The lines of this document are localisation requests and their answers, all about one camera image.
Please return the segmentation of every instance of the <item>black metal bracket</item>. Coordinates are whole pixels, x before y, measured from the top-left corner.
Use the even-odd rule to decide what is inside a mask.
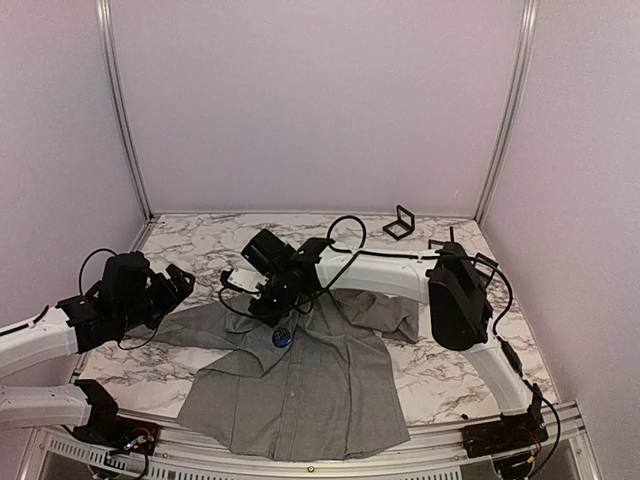
[[[409,217],[410,223],[407,223],[403,214]],[[402,240],[405,237],[408,237],[416,230],[416,216],[411,213],[409,210],[404,208],[402,205],[396,205],[396,218],[395,222],[391,222],[388,225],[382,227],[382,230],[393,237],[396,240]],[[393,231],[394,227],[400,227],[404,230],[402,233],[395,233]]]
[[[427,244],[427,248],[429,248],[429,250],[434,250],[433,246],[434,245],[438,245],[440,247],[444,247],[447,243],[454,243],[456,241],[456,236],[455,233],[453,231],[453,227],[449,227],[449,241],[448,242],[441,242],[440,240],[434,240],[432,238],[429,239],[429,243]]]

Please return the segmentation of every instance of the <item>metal track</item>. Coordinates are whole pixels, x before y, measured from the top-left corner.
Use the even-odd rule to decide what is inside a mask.
[[[174,480],[273,480],[275,478],[352,478],[377,480],[455,479],[455,472],[465,464],[487,461],[490,457],[469,459],[462,447],[461,428],[474,423],[496,420],[498,417],[476,421],[452,422],[421,427],[410,427],[411,440],[371,458],[346,462],[274,462],[260,457],[234,455],[215,440],[186,430],[172,419],[121,412],[132,418],[150,420],[161,426],[154,457],[150,460],[149,479]],[[558,407],[562,422],[562,439],[584,436],[584,424],[575,403]],[[552,443],[556,430],[554,417],[544,411]],[[33,465],[29,471],[39,474],[42,451],[51,451],[82,462],[101,466],[114,472],[137,475],[142,471],[143,458],[117,456],[104,464],[108,449],[76,442],[59,428],[46,428],[40,433],[40,449],[35,449]],[[37,476],[26,476],[26,479]]]
[[[159,217],[154,216],[151,220],[145,221],[142,226],[142,230],[136,236],[136,239],[133,241],[131,245],[131,250],[140,250],[144,247],[144,244],[147,243],[151,232],[153,231],[153,227],[158,223]]]
[[[478,225],[482,226],[482,222],[487,216],[491,200],[498,184],[500,171],[504,164],[504,159],[509,148],[509,138],[515,121],[518,107],[522,101],[522,95],[531,63],[531,50],[533,47],[533,36],[538,13],[538,0],[525,0],[524,10],[522,12],[522,23],[520,26],[520,38],[518,40],[518,49],[516,53],[516,63],[513,69],[513,77],[511,79],[511,88],[509,90],[509,98],[504,111],[500,133],[493,151],[489,172],[482,189],[482,194],[476,208],[474,219]]]
[[[120,71],[118,69],[118,59],[116,55],[116,43],[113,35],[113,25],[111,23],[111,4],[109,0],[97,0],[97,10],[98,26],[100,28],[102,46],[104,48],[107,77],[109,79],[111,99],[113,100],[118,128],[120,130],[120,138],[122,140],[127,160],[127,167],[133,183],[136,200],[138,201],[138,205],[142,211],[145,222],[148,223],[153,218],[153,212],[151,211],[149,197],[142,179],[142,171],[140,169],[140,163],[138,162],[138,156],[133,144],[133,137],[131,135],[129,119],[127,117],[127,110],[124,103],[124,96],[122,94],[122,84],[120,81]]]

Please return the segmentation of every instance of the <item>white arm segment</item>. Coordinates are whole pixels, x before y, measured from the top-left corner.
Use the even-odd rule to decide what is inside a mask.
[[[493,332],[489,332],[487,343],[477,343],[460,353],[487,384],[503,415],[527,413],[533,393],[511,368]]]
[[[59,308],[50,308],[35,325],[29,320],[0,328],[2,332],[21,325],[27,328],[0,336],[0,378],[57,357],[78,352],[75,330],[67,325],[69,317]]]
[[[378,253],[416,255],[419,257],[437,256],[435,250],[398,251],[373,250]],[[351,260],[352,253],[338,253],[333,250],[322,252],[320,263],[316,267],[321,286],[326,286],[338,272]],[[398,295],[429,303],[429,277],[427,270],[435,268],[436,260],[411,260],[405,258],[385,258],[360,255],[340,276],[332,288],[352,288],[369,292]]]
[[[86,425],[91,405],[82,389],[0,386],[0,430],[46,425]]]

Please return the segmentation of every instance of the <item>shirt sleeve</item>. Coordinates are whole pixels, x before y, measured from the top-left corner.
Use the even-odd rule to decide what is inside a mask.
[[[346,289],[333,292],[333,298],[352,325],[408,343],[418,341],[419,308],[415,300]]]
[[[239,295],[227,300],[236,310],[246,312],[250,297]],[[298,314],[284,318],[281,325],[295,330]],[[260,377],[268,372],[288,351],[272,342],[273,329],[265,323],[233,313],[220,302],[188,308],[168,315],[160,324],[153,341],[177,347],[233,350],[205,369],[247,377]],[[131,337],[148,337],[149,330],[139,327]]]

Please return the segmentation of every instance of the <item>aluminum frame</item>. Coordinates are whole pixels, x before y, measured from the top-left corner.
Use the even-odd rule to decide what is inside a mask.
[[[379,455],[347,462],[273,462],[260,457],[231,454],[215,440],[180,427],[173,419],[140,412],[121,412],[131,418],[150,420],[160,425],[160,433],[155,455],[150,459],[149,479],[187,479],[187,474],[203,473],[213,478],[233,480],[276,479],[276,478],[352,478],[376,480],[405,480],[428,478],[439,471],[452,471],[457,467],[485,462],[491,457],[469,459],[462,446],[461,428],[474,423],[496,420],[498,417],[483,418],[466,422],[410,427],[411,441],[392,448]],[[598,480],[597,470],[590,462],[592,452],[580,411],[575,402],[558,406],[562,422],[563,440],[570,440],[576,463],[581,464],[583,480]],[[555,440],[555,418],[549,409],[543,411],[551,437],[545,442],[550,445]],[[91,446],[74,440],[61,428],[42,428],[36,431],[30,441],[30,455],[23,463],[20,480],[37,480],[41,476],[44,459],[51,451],[68,458],[100,466],[104,460],[105,447]],[[118,463],[107,467],[114,472],[131,472],[136,475],[142,469],[141,458],[117,457]]]
[[[116,113],[120,139],[125,152],[127,169],[131,177],[134,193],[138,206],[146,223],[154,218],[149,202],[149,196],[142,178],[142,170],[138,161],[138,155],[133,142],[133,136],[129,126],[127,109],[122,93],[122,82],[120,81],[120,70],[118,68],[118,57],[116,54],[116,44],[113,35],[113,24],[111,23],[111,3],[109,0],[97,0],[98,27],[101,33],[102,47],[104,49],[105,66],[107,78],[111,90],[111,99]]]
[[[487,178],[478,201],[478,207],[474,220],[482,227],[491,201],[498,185],[500,172],[504,166],[504,160],[509,148],[509,140],[511,131],[515,122],[518,107],[522,102],[522,96],[531,64],[531,52],[533,49],[533,38],[536,27],[536,19],[538,16],[538,0],[525,0],[524,9],[522,11],[522,23],[520,26],[520,38],[518,40],[518,49],[516,52],[516,62],[513,68],[513,77],[511,79],[511,88],[509,97],[505,107],[502,124],[500,125],[500,133],[496,141],[493,151],[493,157],[487,173]]]

